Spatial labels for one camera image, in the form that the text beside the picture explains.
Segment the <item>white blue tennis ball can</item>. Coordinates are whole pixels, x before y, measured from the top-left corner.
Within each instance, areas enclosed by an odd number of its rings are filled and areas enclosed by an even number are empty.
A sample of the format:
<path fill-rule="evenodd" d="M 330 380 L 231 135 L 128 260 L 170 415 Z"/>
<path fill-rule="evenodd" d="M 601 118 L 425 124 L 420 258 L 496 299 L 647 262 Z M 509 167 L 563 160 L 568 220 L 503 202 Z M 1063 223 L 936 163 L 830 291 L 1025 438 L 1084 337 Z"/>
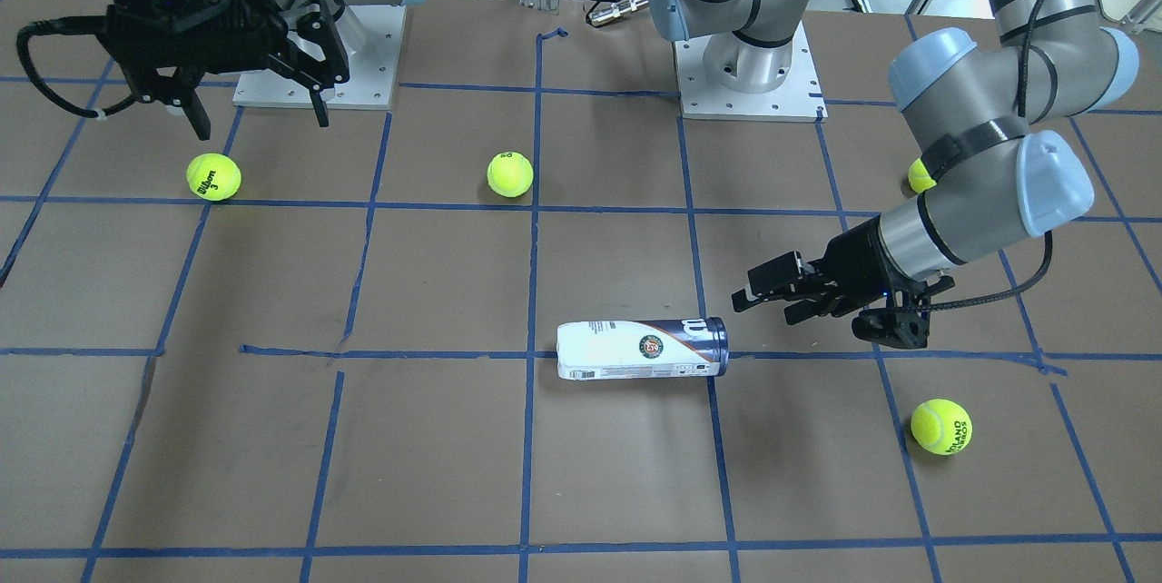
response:
<path fill-rule="evenodd" d="M 555 328 L 555 354 L 564 380 L 718 377 L 729 336 L 718 317 L 578 321 Z"/>

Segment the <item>tennis ball by near base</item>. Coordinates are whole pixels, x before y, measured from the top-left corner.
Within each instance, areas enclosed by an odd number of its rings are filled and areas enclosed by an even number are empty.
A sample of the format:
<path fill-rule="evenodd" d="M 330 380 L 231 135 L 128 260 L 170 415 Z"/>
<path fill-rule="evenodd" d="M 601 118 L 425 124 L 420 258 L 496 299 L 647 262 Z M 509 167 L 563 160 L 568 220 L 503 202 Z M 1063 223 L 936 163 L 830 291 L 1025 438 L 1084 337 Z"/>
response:
<path fill-rule="evenodd" d="M 241 166 L 229 156 L 220 153 L 205 153 L 192 158 L 185 177 L 191 193 L 211 202 L 232 197 L 241 190 L 243 182 Z"/>

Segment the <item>tennis ball far outer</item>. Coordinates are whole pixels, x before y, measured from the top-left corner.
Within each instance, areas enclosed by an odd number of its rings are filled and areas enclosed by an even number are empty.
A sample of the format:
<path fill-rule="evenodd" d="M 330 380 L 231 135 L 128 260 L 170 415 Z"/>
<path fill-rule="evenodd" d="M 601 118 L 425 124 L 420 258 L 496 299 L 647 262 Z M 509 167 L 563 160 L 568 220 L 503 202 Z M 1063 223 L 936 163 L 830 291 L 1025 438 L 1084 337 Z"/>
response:
<path fill-rule="evenodd" d="M 932 177 L 930 171 L 926 168 L 925 163 L 921 158 L 912 161 L 906 171 L 906 183 L 909 189 L 916 195 L 926 193 L 926 190 L 932 189 L 937 185 L 935 178 Z"/>

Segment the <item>tennis ball centre row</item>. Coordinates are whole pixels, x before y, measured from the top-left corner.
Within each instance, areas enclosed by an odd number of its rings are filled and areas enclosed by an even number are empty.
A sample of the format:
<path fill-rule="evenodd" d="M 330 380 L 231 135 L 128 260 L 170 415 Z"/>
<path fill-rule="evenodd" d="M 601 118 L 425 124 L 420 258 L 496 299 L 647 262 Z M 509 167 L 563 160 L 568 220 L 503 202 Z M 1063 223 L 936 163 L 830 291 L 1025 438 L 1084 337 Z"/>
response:
<path fill-rule="evenodd" d="M 971 442 L 970 413 L 953 400 L 926 400 L 911 413 L 911 436 L 921 449 L 948 456 Z"/>

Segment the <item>tennis ball near front edge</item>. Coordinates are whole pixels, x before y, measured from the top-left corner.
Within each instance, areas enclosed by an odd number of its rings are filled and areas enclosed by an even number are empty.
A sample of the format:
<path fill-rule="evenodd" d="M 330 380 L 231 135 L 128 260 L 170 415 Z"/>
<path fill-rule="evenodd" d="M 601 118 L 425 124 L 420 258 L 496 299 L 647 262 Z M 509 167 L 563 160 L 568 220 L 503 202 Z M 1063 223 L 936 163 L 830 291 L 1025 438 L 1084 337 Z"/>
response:
<path fill-rule="evenodd" d="M 519 197 L 535 183 L 535 164 L 518 152 L 495 154 L 486 170 L 486 181 L 503 197 Z"/>

